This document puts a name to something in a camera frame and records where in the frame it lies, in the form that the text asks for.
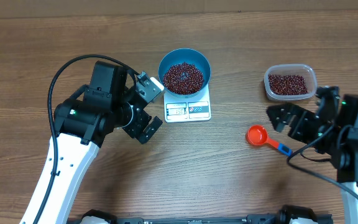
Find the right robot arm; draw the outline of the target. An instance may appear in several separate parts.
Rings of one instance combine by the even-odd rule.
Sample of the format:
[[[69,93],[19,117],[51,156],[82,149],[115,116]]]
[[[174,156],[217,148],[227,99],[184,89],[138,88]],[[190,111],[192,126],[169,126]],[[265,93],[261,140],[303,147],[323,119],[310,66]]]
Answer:
[[[318,110],[311,112],[293,103],[269,106],[267,115],[274,130],[290,127],[289,137],[304,143],[292,152],[294,158],[308,148],[327,154],[328,162],[336,169],[336,179],[297,166],[287,164],[301,172],[325,180],[341,189],[345,221],[358,223],[358,95],[319,93]]]

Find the red measuring scoop blue handle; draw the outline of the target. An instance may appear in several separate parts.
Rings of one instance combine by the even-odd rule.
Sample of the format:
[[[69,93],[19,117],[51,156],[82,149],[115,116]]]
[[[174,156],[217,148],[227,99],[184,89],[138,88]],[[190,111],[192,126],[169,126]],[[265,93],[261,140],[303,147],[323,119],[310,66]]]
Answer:
[[[286,145],[269,137],[267,130],[259,124],[251,126],[246,133],[246,140],[253,146],[269,145],[286,156],[292,154],[292,150]]]

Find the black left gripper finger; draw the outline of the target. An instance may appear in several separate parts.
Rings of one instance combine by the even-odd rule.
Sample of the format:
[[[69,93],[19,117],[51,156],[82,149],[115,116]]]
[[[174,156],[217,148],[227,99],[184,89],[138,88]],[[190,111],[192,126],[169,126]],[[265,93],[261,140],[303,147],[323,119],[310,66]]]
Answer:
[[[138,105],[147,105],[154,100],[154,91],[153,90],[136,90],[136,94],[134,96],[134,101]]]
[[[153,119],[151,119],[151,117],[147,119],[141,119],[140,132],[136,136],[136,139],[141,144],[147,143],[162,124],[163,121],[157,116],[155,116]]]

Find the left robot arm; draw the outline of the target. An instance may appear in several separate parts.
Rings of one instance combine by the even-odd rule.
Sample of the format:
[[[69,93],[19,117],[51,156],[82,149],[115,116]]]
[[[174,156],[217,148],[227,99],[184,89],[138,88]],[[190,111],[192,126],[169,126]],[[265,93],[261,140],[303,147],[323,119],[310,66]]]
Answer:
[[[79,186],[105,137],[123,129],[145,144],[162,125],[144,108],[164,92],[145,72],[97,61],[91,81],[52,115],[47,159],[21,223],[66,223]]]

